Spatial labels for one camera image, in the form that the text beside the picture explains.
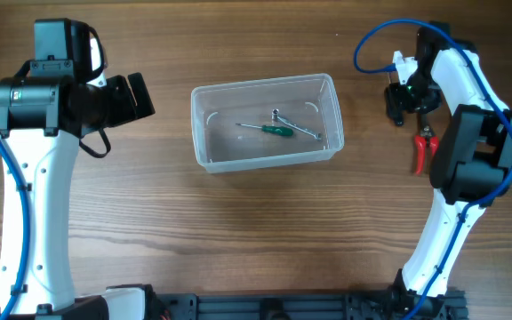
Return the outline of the green handled screwdriver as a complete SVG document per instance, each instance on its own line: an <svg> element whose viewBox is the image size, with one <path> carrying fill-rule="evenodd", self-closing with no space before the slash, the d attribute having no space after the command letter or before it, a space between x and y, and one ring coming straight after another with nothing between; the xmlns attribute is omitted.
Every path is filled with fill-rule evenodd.
<svg viewBox="0 0 512 320"><path fill-rule="evenodd" d="M281 137L292 137L294 132L291 128L285 126L273 126L273 125L253 125L253 124L240 124L236 123L237 126L258 129L261 132L273 134Z"/></svg>

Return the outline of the red handled snips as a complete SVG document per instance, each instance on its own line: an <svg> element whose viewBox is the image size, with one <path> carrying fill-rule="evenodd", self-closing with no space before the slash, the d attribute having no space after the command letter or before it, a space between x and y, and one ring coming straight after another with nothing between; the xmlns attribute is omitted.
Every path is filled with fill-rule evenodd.
<svg viewBox="0 0 512 320"><path fill-rule="evenodd" d="M418 114L419 133L414 136L414 146L416 147L416 165L414 173L422 174L425 168L426 156L430 151L429 159L436 154L439 146L439 139L430 125L426 114Z"/></svg>

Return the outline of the silver combination wrench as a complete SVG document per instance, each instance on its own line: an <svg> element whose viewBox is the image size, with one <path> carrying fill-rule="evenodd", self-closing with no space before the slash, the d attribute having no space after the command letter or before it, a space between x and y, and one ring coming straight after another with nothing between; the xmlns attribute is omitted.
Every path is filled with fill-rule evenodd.
<svg viewBox="0 0 512 320"><path fill-rule="evenodd" d="M319 132L314 132L308 128L302 127L302 126L290 121L289 119L281 116L278 109L272 110L271 117L272 117L273 121L280 122L282 124L285 124L285 125L291 127L292 129L296 129L297 131L306 133L307 135L310 135L311 137L313 137L316 141L321 141L323 139L322 135Z"/></svg>

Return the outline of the clear plastic container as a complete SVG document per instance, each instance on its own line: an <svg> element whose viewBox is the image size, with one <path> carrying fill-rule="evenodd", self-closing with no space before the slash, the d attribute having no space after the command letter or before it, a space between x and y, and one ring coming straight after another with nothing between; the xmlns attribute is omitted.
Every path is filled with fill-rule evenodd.
<svg viewBox="0 0 512 320"><path fill-rule="evenodd" d="M273 109L323 139L273 121ZM285 126L294 134L281 137L236 123ZM191 126L196 160L210 173L324 161L345 144L335 85L325 73L197 87Z"/></svg>

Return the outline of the black red handled screwdriver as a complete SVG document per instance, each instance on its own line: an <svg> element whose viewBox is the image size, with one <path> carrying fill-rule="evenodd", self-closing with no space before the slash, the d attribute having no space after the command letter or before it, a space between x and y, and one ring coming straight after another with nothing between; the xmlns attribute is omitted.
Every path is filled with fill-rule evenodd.
<svg viewBox="0 0 512 320"><path fill-rule="evenodd" d="M404 117L399 95L397 94L399 83L392 80L390 73L388 73L388 81L388 87L384 91L387 117L394 123L395 126L400 127L404 125Z"/></svg>

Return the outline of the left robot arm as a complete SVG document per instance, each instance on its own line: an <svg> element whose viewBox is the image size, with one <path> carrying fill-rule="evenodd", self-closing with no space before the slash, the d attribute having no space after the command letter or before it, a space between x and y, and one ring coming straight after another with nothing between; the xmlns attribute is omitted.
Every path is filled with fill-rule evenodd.
<svg viewBox="0 0 512 320"><path fill-rule="evenodd" d="M68 259L69 192L84 137L154 114L143 77L105 77L98 33L82 21L37 20L34 31L34 58L0 81L0 319L165 319L148 284L77 296Z"/></svg>

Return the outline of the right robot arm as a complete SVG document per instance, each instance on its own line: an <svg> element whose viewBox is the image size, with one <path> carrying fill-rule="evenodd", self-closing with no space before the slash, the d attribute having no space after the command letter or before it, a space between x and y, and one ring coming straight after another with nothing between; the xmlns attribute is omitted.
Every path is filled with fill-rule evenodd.
<svg viewBox="0 0 512 320"><path fill-rule="evenodd" d="M437 318L447 306L452 266L476 221L512 183L512 110L493 92L470 42L443 23L417 21L416 53L395 52L386 72L388 117L400 126L417 114L417 169L429 169L433 203L411 258L399 270L386 306L404 319Z"/></svg>

